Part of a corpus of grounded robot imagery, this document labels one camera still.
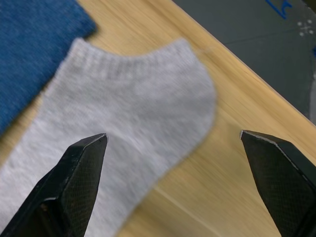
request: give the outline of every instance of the blue fabric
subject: blue fabric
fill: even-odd
[[[95,28],[75,0],[0,0],[0,134]]]

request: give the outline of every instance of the ankle sock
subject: ankle sock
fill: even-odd
[[[0,229],[69,145],[106,132],[85,236],[113,237],[154,183],[202,141],[214,111],[212,81],[184,39],[136,57],[76,39],[0,171]]]

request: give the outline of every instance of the blue marking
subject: blue marking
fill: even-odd
[[[270,0],[266,0],[266,2],[274,9],[274,11],[276,11],[283,19],[286,19],[286,12],[285,12],[285,8],[286,7],[292,7],[292,5],[290,3],[287,2],[287,0],[283,0],[282,3],[282,7],[281,7],[281,11],[272,4],[272,2],[270,2]]]

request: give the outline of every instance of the wooden table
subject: wooden table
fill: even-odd
[[[204,142],[136,208],[120,237],[280,236],[247,163],[241,129],[293,142],[316,163],[316,129],[171,0],[80,0],[98,25],[88,40],[137,55],[184,37],[208,68],[218,93],[215,124]],[[0,139],[0,160],[36,115],[40,96]]]

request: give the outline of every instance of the wood grain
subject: wood grain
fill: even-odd
[[[184,37],[217,93],[215,124],[129,217],[120,237],[278,237],[251,175],[241,129],[294,143],[316,164],[315,127],[171,0],[80,0],[98,25],[88,40],[139,55]],[[0,139],[0,161],[35,116],[38,98]]]

